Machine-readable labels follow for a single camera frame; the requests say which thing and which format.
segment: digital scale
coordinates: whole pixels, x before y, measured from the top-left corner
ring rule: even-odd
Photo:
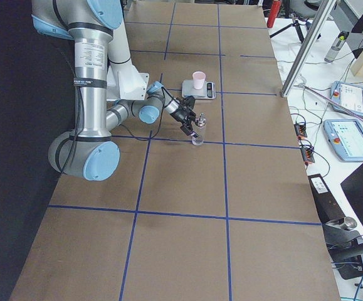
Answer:
[[[182,83],[181,90],[182,97],[193,96],[196,99],[215,99],[216,89],[214,87],[214,82],[204,82],[202,89],[194,88],[193,80],[184,80]]]
[[[338,157],[345,162],[363,162],[363,128],[356,119],[329,119],[324,130]]]
[[[358,116],[363,117],[363,87],[351,83],[334,82],[330,99]],[[336,106],[333,109],[343,112]]]

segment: metal pole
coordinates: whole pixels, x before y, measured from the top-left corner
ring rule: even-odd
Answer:
[[[290,90],[293,87],[295,79],[300,74],[302,66],[304,65],[305,60],[307,59],[312,44],[317,40],[319,31],[324,22],[327,20],[327,17],[335,3],[336,0],[323,0],[321,5],[319,6],[318,13],[315,16],[315,19],[309,29],[309,32],[304,39],[304,42],[302,43],[302,46],[300,48],[300,51],[298,52],[297,57],[295,58],[292,69],[287,75],[286,82],[284,83],[284,86],[281,90],[282,97],[287,97],[287,95],[290,93]]]
[[[335,107],[338,107],[339,109],[341,109],[342,111],[344,111],[346,114],[353,116],[355,118],[358,118],[359,120],[361,120],[363,122],[363,118],[355,113],[353,113],[352,111],[348,110],[347,108],[343,107],[342,105],[339,105],[338,103],[335,103],[333,100],[327,98],[326,96],[323,96],[322,94],[318,93],[317,91],[315,91],[314,89],[307,87],[305,85],[302,85],[302,87],[305,90],[309,90],[311,91],[313,94],[318,95],[319,97],[323,98],[324,100],[326,100],[328,103],[330,103],[331,105],[334,105]]]
[[[363,254],[363,243],[343,250],[331,249],[329,253],[334,261],[342,261]]]

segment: light blue joint cap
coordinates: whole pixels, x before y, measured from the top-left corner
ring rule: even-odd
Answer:
[[[153,93],[155,93],[156,91],[158,91],[158,89],[161,89],[162,87],[164,87],[164,86],[162,85],[162,83],[161,83],[161,82],[156,81],[156,82],[154,82],[153,84],[151,84],[151,85],[148,87],[147,93],[148,93],[148,95],[153,94]]]
[[[139,110],[139,119],[146,124],[153,124],[159,115],[159,109],[153,105],[146,105]]]
[[[32,15],[33,19],[33,27],[37,30],[40,34],[45,34],[47,36],[54,36],[55,38],[66,39],[66,40],[73,40],[74,38],[70,36],[67,30],[47,23],[42,19]]]
[[[120,161],[116,143],[107,141],[91,151],[83,166],[83,176],[89,181],[103,181],[110,177]]]
[[[110,29],[117,29],[123,21],[123,10],[119,0],[87,0],[96,18]]]

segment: black curtain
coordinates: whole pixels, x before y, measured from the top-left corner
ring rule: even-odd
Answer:
[[[0,300],[15,286],[59,174],[51,141],[72,128],[71,44],[38,34],[31,1],[0,1]]]

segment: red fire extinguisher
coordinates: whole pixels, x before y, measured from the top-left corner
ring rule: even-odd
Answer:
[[[281,6],[280,0],[273,0],[273,3],[271,4],[271,8],[270,8],[270,14],[268,16],[268,23],[267,23],[268,28],[273,27],[273,24],[275,23],[275,19],[280,10],[280,6]]]

